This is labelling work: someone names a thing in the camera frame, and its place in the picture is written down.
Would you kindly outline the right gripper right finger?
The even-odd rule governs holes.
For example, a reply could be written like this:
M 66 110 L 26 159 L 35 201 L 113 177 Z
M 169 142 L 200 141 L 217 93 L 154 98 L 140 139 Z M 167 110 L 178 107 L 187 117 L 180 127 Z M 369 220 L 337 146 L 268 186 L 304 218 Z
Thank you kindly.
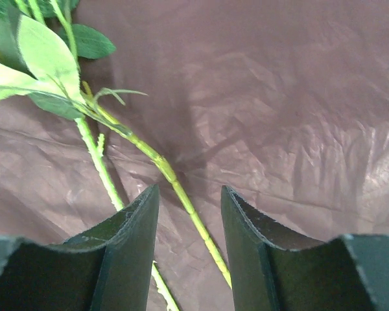
M 236 310 L 389 310 L 389 235 L 302 235 L 221 190 Z

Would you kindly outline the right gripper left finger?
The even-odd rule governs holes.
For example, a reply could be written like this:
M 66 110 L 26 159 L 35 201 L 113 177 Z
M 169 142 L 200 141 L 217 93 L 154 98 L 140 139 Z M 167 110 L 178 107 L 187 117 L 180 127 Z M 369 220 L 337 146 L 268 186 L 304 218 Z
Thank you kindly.
M 144 310 L 159 189 L 62 244 L 0 236 L 0 310 Z

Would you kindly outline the small pink peony stem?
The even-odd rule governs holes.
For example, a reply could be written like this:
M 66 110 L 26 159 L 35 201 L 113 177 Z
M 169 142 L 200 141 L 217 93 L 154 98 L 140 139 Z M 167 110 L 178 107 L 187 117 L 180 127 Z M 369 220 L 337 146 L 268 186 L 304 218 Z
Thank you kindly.
M 104 134 L 99 134 L 99 138 L 97 139 L 96 143 L 85 118 L 76 118 L 75 122 L 81 134 L 82 140 L 85 142 L 85 145 L 88 148 L 88 152 L 91 155 L 93 164 L 99 173 L 99 177 L 108 193 L 108 196 L 112 201 L 113 206 L 115 207 L 116 211 L 124 209 L 125 205 L 122 199 L 120 199 L 120 195 L 118 194 L 114 182 L 108 172 L 107 166 L 103 161 Z M 172 297 L 169 291 L 169 288 L 165 284 L 165 281 L 163 280 L 160 272 L 158 271 L 155 260 L 152 261 L 151 276 L 156 283 L 158 293 L 162 295 L 164 300 L 166 301 L 166 310 L 178 311 L 178 305 L 176 304 L 174 298 Z

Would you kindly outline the red wrapping paper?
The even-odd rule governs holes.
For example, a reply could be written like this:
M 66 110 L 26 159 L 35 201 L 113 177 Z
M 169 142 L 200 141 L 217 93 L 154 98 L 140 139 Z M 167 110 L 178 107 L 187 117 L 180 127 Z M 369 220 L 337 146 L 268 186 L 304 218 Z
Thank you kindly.
M 389 1 L 80 1 L 116 45 L 82 61 L 110 113 L 165 156 L 226 256 L 221 186 L 301 234 L 389 235 Z M 105 159 L 124 204 L 158 184 L 155 258 L 180 310 L 233 310 L 171 185 L 126 139 Z M 44 244 L 115 212 L 74 122 L 0 101 L 0 235 Z

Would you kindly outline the yellow rose stem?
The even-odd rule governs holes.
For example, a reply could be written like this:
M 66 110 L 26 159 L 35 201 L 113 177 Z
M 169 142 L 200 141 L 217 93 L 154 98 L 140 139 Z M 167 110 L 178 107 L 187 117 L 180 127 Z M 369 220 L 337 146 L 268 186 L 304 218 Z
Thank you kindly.
M 75 122 L 93 119 L 144 153 L 171 184 L 223 278 L 229 269 L 169 162 L 128 126 L 108 113 L 99 99 L 118 102 L 125 89 L 104 87 L 93 93 L 81 79 L 79 58 L 103 58 L 114 45 L 99 31 L 71 21 L 73 1 L 0 1 L 0 100 L 28 96 L 40 109 Z

